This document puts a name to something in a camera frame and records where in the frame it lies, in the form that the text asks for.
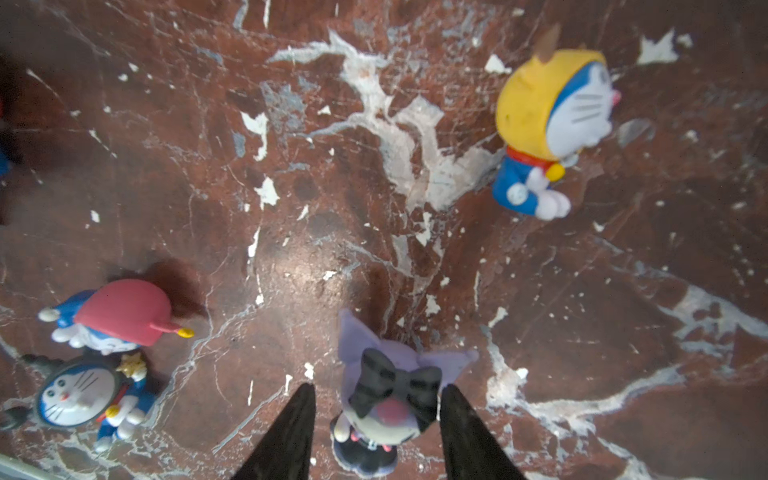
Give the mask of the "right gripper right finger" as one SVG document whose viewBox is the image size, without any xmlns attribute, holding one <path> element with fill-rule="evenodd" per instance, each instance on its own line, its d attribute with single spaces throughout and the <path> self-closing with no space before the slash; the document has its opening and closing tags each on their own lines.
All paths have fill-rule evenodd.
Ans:
<svg viewBox="0 0 768 480">
<path fill-rule="evenodd" d="M 442 391 L 440 430 L 449 480 L 525 480 L 525 475 L 453 384 Z"/>
</svg>

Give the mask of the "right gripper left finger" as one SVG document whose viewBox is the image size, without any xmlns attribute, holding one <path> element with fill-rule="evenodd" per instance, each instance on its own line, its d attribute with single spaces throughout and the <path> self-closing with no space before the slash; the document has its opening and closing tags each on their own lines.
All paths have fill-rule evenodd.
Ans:
<svg viewBox="0 0 768 480">
<path fill-rule="evenodd" d="M 316 389 L 302 384 L 232 480 L 308 480 L 316 420 Z"/>
</svg>

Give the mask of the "black eared kuromi figure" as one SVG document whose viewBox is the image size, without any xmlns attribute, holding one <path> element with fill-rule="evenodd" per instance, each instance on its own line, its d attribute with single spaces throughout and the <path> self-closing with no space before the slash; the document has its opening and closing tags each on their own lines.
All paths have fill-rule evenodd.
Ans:
<svg viewBox="0 0 768 480">
<path fill-rule="evenodd" d="M 337 463 L 362 479 L 391 474 L 397 447 L 435 423 L 441 391 L 478 360 L 475 350 L 418 352 L 385 340 L 348 309 L 339 315 L 342 409 L 330 422 Z"/>
</svg>

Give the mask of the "yellow doraemon figure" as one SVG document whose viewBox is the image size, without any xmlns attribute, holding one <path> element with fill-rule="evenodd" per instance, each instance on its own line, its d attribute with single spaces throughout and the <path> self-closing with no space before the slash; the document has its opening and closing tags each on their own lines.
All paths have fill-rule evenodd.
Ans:
<svg viewBox="0 0 768 480">
<path fill-rule="evenodd" d="M 560 49 L 560 34 L 555 24 L 536 42 L 502 88 L 495 115 L 505 154 L 492 195 L 542 221 L 569 214 L 569 198 L 552 185 L 568 162 L 611 133 L 612 110 L 621 100 L 605 56 L 583 46 Z"/>
</svg>

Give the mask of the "small dark figure front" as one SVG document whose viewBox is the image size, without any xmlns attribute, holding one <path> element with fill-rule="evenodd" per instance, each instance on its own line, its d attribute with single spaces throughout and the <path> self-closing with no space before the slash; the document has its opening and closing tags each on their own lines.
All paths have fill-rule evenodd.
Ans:
<svg viewBox="0 0 768 480">
<path fill-rule="evenodd" d="M 157 398 L 147 387 L 148 363 L 139 350 L 108 356 L 88 353 L 68 361 L 28 354 L 21 361 L 45 379 L 31 406 L 2 411 L 2 430 L 32 420 L 59 430 L 93 424 L 98 427 L 94 450 L 101 453 L 133 436 Z"/>
</svg>

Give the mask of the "pink hat doraemon figure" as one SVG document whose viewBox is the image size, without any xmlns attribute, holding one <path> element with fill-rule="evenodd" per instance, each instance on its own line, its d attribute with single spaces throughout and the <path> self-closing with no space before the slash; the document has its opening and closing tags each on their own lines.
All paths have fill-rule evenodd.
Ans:
<svg viewBox="0 0 768 480">
<path fill-rule="evenodd" d="M 37 317 L 56 325 L 53 341 L 102 355 L 152 346 L 165 334 L 185 339 L 195 336 L 192 329 L 173 320 L 168 295 L 138 279 L 113 281 L 97 290 L 79 292 L 63 303 L 43 308 Z"/>
</svg>

